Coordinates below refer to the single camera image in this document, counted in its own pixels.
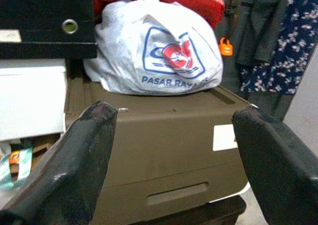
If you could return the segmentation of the white cardboard box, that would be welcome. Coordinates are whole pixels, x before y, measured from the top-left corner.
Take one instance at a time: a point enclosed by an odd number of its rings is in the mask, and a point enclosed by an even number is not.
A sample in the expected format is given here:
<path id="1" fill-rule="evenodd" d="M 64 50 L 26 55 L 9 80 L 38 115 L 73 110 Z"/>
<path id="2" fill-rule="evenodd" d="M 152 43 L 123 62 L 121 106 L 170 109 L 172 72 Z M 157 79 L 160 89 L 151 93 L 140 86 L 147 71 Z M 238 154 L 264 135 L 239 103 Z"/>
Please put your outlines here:
<path id="1" fill-rule="evenodd" d="M 64 59 L 0 60 L 0 141 L 63 133 Z"/>

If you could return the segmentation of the black hanging clothes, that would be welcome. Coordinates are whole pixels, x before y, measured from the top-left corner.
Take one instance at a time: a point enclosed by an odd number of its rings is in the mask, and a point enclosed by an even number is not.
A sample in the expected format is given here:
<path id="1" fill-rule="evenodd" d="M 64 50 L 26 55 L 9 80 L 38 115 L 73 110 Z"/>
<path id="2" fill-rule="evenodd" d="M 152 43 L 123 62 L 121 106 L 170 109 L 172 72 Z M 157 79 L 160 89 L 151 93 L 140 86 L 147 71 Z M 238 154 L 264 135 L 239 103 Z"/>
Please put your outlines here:
<path id="1" fill-rule="evenodd" d="M 270 92 L 265 73 L 285 17 L 287 0 L 225 0 L 222 22 L 216 27 L 218 39 L 226 37 L 234 47 L 226 56 L 222 86 L 283 119 L 291 96 Z"/>

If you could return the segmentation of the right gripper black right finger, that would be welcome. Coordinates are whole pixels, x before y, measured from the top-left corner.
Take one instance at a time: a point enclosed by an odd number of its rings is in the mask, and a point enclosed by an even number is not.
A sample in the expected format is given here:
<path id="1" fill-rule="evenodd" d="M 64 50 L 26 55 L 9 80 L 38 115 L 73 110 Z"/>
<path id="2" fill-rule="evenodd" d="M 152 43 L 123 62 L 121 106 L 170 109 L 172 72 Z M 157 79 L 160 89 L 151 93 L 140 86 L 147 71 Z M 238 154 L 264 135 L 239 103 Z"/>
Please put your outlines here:
<path id="1" fill-rule="evenodd" d="M 318 225 L 318 157 L 285 123 L 259 108 L 235 111 L 232 123 L 268 225 Z"/>

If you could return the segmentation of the small orange object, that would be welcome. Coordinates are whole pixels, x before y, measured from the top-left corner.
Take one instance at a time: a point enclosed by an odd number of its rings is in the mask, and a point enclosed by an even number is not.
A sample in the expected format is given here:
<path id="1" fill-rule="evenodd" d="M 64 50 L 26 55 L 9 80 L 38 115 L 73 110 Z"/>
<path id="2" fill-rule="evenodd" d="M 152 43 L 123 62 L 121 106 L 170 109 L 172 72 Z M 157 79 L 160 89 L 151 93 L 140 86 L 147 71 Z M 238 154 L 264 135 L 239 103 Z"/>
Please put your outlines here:
<path id="1" fill-rule="evenodd" d="M 233 55 L 233 46 L 230 43 L 230 40 L 222 37 L 219 43 L 219 50 L 222 56 L 232 56 Z"/>

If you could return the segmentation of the teal white plastic bag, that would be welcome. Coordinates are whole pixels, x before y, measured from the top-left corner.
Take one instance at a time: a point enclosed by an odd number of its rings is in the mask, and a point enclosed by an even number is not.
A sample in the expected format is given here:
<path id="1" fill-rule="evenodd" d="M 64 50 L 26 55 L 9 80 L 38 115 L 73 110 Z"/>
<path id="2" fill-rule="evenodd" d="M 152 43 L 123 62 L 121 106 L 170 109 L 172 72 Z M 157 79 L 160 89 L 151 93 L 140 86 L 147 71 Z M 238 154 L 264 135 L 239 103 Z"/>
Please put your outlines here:
<path id="1" fill-rule="evenodd" d="M 0 142 L 0 191 L 20 187 L 32 166 L 33 143 L 24 140 L 17 145 Z"/>

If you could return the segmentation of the dark floral garment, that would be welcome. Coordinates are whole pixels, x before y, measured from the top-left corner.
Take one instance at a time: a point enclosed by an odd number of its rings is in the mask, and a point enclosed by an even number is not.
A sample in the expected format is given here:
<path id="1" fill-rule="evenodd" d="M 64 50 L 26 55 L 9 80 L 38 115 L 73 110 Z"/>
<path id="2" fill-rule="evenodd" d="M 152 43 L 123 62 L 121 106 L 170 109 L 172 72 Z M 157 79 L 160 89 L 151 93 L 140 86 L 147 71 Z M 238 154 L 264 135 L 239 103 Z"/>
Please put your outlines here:
<path id="1" fill-rule="evenodd" d="M 241 91 L 294 95 L 317 42 L 318 0 L 287 0 L 271 61 L 242 67 Z"/>

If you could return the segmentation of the black lever arch binder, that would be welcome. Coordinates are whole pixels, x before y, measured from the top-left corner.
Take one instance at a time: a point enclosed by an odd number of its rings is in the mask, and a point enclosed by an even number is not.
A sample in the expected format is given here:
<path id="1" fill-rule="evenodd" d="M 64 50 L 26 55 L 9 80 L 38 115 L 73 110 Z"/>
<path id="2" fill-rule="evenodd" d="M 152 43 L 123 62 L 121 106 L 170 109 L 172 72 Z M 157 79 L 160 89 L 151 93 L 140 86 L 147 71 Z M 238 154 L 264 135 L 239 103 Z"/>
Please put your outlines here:
<path id="1" fill-rule="evenodd" d="M 0 59 L 97 55 L 92 0 L 0 0 Z"/>

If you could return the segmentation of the white printed plastic bag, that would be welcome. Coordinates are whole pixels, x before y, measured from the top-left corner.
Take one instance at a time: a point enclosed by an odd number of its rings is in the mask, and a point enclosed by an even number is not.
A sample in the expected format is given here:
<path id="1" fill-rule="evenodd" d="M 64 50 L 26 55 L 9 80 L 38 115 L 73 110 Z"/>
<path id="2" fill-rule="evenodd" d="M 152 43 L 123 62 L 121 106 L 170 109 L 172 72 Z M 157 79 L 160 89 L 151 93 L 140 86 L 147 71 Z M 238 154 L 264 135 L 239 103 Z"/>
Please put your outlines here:
<path id="1" fill-rule="evenodd" d="M 110 92 L 182 95 L 219 86 L 223 60 L 213 28 L 179 3 L 119 0 L 95 27 L 97 55 L 83 66 Z"/>

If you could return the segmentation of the brown low table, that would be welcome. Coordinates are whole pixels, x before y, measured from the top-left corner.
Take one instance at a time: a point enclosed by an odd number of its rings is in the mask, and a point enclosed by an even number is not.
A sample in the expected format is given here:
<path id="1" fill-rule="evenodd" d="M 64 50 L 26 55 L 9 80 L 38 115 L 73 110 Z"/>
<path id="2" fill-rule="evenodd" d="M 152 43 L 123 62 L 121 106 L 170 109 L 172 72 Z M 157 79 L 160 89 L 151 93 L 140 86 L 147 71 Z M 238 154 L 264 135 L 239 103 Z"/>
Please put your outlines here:
<path id="1" fill-rule="evenodd" d="M 224 87 L 182 96 L 132 96 L 81 77 L 68 81 L 66 124 L 98 101 L 118 109 L 108 172 L 91 225 L 129 225 L 246 192 L 238 148 L 213 151 L 215 125 L 248 102 Z"/>

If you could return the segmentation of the white paper tag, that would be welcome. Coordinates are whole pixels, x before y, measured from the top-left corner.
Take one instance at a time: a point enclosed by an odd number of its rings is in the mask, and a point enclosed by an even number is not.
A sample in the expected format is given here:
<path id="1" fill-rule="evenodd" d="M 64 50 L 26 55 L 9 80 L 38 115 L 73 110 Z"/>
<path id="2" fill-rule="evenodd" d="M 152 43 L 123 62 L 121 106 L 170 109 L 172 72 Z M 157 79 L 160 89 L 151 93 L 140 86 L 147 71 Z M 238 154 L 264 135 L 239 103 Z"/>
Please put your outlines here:
<path id="1" fill-rule="evenodd" d="M 215 125 L 213 132 L 213 151 L 231 150 L 238 147 L 233 124 Z"/>

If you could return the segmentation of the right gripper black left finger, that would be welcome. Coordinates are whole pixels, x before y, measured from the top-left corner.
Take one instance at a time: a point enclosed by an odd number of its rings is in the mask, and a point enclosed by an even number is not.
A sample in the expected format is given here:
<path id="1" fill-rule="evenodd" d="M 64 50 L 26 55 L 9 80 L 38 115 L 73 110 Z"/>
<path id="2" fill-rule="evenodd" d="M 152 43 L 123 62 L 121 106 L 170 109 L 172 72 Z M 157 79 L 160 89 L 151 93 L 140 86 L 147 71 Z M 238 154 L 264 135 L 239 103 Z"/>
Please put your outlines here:
<path id="1" fill-rule="evenodd" d="M 82 112 L 0 209 L 0 225 L 89 225 L 107 174 L 117 109 Z"/>

